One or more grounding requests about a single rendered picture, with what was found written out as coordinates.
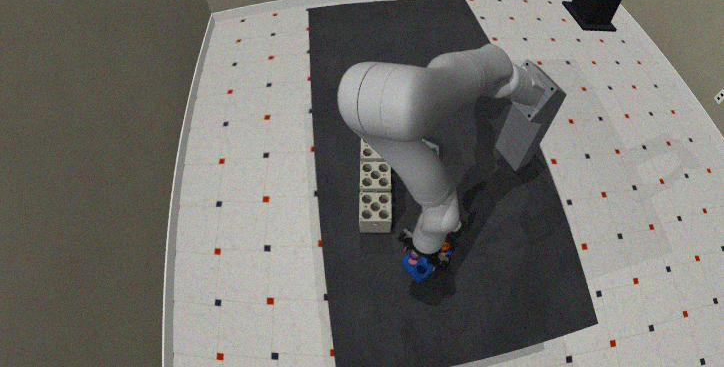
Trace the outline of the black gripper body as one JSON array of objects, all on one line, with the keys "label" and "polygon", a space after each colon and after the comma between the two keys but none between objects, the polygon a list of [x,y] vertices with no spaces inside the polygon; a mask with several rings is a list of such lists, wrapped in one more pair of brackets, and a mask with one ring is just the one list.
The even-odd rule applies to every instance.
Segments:
[{"label": "black gripper body", "polygon": [[[410,241],[411,241],[411,239],[412,239],[412,238],[410,238]],[[433,259],[437,259],[437,258],[439,258],[439,257],[438,257],[438,254],[441,253],[441,249],[442,249],[442,248],[441,248],[439,251],[437,251],[437,252],[435,252],[435,253],[432,253],[432,254],[425,254],[425,253],[422,253],[422,252],[418,251],[418,250],[415,248],[415,246],[414,246],[414,244],[413,244],[413,240],[411,241],[411,245],[412,245],[413,251],[414,251],[417,255],[419,255],[419,256],[421,256],[421,257],[424,257],[424,258],[430,258],[430,257],[431,257],[431,258],[433,258]],[[434,256],[434,257],[433,257],[433,256]]]}]

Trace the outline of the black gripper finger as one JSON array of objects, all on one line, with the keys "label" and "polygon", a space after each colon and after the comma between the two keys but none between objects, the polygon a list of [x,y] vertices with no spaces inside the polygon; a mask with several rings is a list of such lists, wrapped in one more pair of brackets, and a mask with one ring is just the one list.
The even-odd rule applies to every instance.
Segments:
[{"label": "black gripper finger", "polygon": [[[407,227],[402,231],[402,233],[400,234],[400,236],[398,237],[398,241],[399,241],[399,242],[403,242],[403,245],[404,245],[403,248],[405,247],[404,251],[406,251],[406,252],[408,251],[408,249],[413,250],[413,249],[412,249],[412,246],[411,246],[411,241],[410,241],[410,238],[412,238],[412,235],[413,235],[413,234],[412,234],[411,231],[410,231],[410,227],[407,226]],[[406,238],[406,237],[407,237],[407,238]],[[408,237],[409,237],[409,238],[408,238]],[[403,240],[403,241],[402,241],[402,240]],[[409,241],[410,241],[410,242],[409,242]],[[407,246],[406,246],[406,245],[407,245]]]},{"label": "black gripper finger", "polygon": [[[440,268],[440,270],[441,270],[442,272],[444,272],[444,271],[447,269],[447,267],[450,265],[451,256],[450,256],[450,255],[447,255],[447,256],[445,257],[444,255],[442,255],[441,253],[439,253],[439,254],[438,254],[438,257],[439,257],[439,258],[437,258],[437,259],[431,259],[431,257],[430,257],[430,258],[426,258],[426,259],[429,261],[430,264],[433,264],[433,265],[434,265],[434,267],[432,268],[433,271],[434,271],[434,270],[437,271],[437,270]],[[436,262],[437,262],[437,263],[436,263]],[[448,265],[448,266],[447,266],[447,265]]]}]

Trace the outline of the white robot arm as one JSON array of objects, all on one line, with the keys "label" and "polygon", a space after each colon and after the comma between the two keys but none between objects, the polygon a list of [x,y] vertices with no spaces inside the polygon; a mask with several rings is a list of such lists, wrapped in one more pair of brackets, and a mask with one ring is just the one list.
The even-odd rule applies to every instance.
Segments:
[{"label": "white robot arm", "polygon": [[338,107],[345,123],[393,168],[422,205],[412,240],[418,251],[432,254],[442,248],[445,233],[457,232],[461,222],[455,183],[437,153],[421,139],[481,95],[530,106],[545,90],[535,72],[511,63],[500,47],[486,44],[439,55],[427,68],[357,63],[341,79]]}]

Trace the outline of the blue tube rack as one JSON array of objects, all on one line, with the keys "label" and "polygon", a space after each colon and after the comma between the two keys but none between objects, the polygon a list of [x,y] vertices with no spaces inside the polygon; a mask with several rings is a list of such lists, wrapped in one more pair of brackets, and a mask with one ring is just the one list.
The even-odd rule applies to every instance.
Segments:
[{"label": "blue tube rack", "polygon": [[434,265],[430,264],[426,258],[420,257],[416,264],[410,264],[408,262],[408,259],[409,254],[402,259],[401,266],[411,275],[411,277],[418,284],[421,283],[425,279],[425,277],[427,278],[430,274],[433,273],[432,268],[434,267]]}]

